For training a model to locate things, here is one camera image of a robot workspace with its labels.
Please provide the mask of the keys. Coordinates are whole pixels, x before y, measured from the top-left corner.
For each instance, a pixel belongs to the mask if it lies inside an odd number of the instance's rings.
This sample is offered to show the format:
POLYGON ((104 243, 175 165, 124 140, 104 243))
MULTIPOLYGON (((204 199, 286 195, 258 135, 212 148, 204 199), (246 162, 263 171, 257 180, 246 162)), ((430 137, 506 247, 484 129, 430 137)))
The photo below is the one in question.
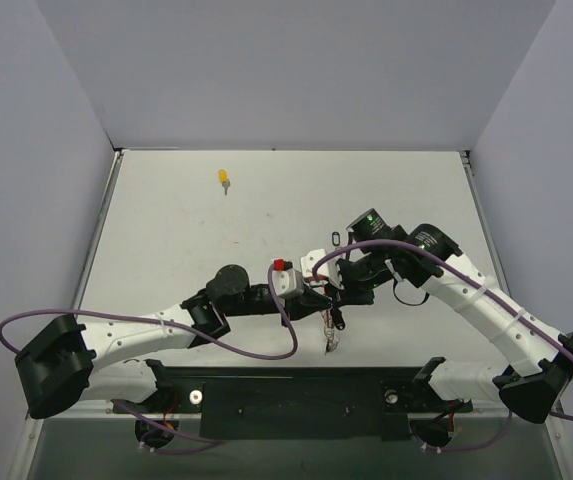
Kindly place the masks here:
POLYGON ((333 308, 330 310, 330 317, 334 328, 338 331, 343 331, 346 328, 346 323, 340 309, 333 308))

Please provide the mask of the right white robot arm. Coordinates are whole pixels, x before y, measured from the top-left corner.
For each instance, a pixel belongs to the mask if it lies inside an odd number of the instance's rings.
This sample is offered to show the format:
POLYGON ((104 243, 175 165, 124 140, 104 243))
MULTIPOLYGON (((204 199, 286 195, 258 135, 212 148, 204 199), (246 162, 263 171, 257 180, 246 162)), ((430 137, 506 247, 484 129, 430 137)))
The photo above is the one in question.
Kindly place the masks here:
POLYGON ((406 280, 448 305, 504 357, 497 364, 431 359, 412 386, 419 406, 501 402, 526 421, 545 422, 573 378, 573 332, 562 333, 532 316, 433 225, 406 232, 370 209, 347 230, 363 256, 337 261, 346 291, 370 294, 388 281, 406 280))

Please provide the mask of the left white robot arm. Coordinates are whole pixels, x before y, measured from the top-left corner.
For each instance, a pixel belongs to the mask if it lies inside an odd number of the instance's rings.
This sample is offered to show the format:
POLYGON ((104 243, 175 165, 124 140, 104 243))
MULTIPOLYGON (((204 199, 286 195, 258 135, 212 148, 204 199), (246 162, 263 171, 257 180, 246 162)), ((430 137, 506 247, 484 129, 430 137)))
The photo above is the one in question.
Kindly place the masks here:
POLYGON ((144 317, 90 311, 65 311, 15 356, 29 415, 45 419, 80 400, 127 400, 147 410, 166 408, 170 384, 146 366, 140 356, 190 349, 230 331, 230 316, 281 313, 299 320, 329 309, 331 302, 313 289, 315 283, 342 285, 334 267, 318 273, 276 260, 268 281, 253 285, 239 265, 222 267, 204 289, 180 304, 144 317))

